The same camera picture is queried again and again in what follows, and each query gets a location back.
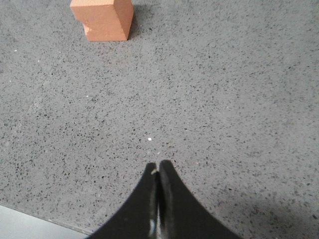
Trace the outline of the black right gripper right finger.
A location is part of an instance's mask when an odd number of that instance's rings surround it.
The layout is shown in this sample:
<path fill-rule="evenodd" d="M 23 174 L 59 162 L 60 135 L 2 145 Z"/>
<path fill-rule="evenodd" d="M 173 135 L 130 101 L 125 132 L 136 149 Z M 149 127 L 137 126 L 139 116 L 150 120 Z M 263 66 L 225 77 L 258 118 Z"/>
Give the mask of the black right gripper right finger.
<path fill-rule="evenodd" d="M 160 231 L 163 239 L 238 239 L 184 185 L 171 161 L 159 165 Z"/>

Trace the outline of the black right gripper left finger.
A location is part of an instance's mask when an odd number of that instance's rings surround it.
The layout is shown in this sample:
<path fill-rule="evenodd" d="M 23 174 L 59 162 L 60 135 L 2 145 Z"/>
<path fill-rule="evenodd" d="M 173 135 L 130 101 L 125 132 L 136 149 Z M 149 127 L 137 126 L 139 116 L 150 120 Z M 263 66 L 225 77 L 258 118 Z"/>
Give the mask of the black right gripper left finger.
<path fill-rule="evenodd" d="M 148 163 L 137 186 L 118 211 L 90 239 L 155 239 L 159 175 Z"/>

